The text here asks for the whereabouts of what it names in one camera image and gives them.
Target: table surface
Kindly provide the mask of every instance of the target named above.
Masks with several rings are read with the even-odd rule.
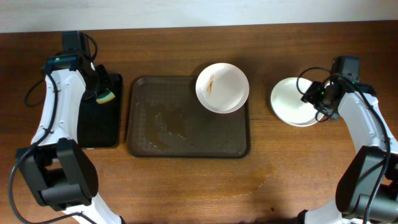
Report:
[[[99,192],[127,223],[274,222],[334,198],[354,157],[342,119],[307,128],[289,126],[272,112],[272,87],[334,57],[361,58],[360,77],[379,95],[381,112],[398,134],[398,21],[177,29],[87,31],[98,43],[95,63],[124,79],[120,144],[86,150]],[[60,32],[0,35],[0,222],[15,223],[6,190],[16,149],[29,145],[42,107],[24,106],[40,67],[62,49]],[[136,159],[126,149],[133,80],[143,75],[197,76],[212,63],[239,67],[250,82],[251,152],[244,159]],[[313,72],[312,80],[324,73]],[[40,100],[39,86],[31,100]],[[62,213],[36,204],[20,173],[14,195],[33,222]],[[63,223],[75,223],[65,220]]]

